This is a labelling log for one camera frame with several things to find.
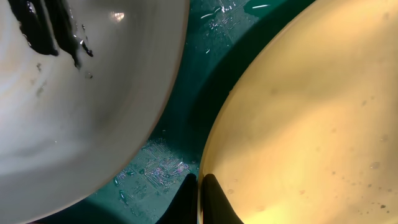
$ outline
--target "plate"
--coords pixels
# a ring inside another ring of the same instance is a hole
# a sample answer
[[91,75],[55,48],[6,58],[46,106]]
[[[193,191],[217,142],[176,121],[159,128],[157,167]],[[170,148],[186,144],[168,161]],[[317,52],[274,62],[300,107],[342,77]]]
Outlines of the plate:
[[[52,6],[31,2],[28,10],[39,15],[43,9],[53,25]],[[20,26],[27,26],[9,1],[0,1],[1,223],[36,220],[72,205],[132,159],[174,84],[188,5],[66,1],[79,44],[72,57],[55,38],[67,30],[49,26],[58,54],[45,55],[24,37]]]
[[213,125],[243,223],[398,222],[398,2],[317,0],[257,56]]

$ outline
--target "dark sauce smear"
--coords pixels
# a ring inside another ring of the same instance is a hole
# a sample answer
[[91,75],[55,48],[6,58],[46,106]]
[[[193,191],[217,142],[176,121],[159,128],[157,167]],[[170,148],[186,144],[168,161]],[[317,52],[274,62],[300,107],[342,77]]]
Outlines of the dark sauce smear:
[[[44,55],[58,55],[47,22],[44,6],[41,0],[8,0],[12,13],[20,23],[20,30],[28,41],[29,46],[37,53]],[[89,56],[93,51],[88,49],[84,40],[73,33],[72,15],[67,10],[65,0],[44,0],[55,40],[60,48],[72,56],[76,68],[81,67],[77,52],[79,45]]]

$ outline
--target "cream-colored disc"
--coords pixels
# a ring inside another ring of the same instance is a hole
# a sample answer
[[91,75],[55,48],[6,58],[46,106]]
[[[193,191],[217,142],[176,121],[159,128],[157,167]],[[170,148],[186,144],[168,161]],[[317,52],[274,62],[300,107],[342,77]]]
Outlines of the cream-colored disc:
[[208,138],[250,223],[398,223],[398,1],[317,0],[253,61]]

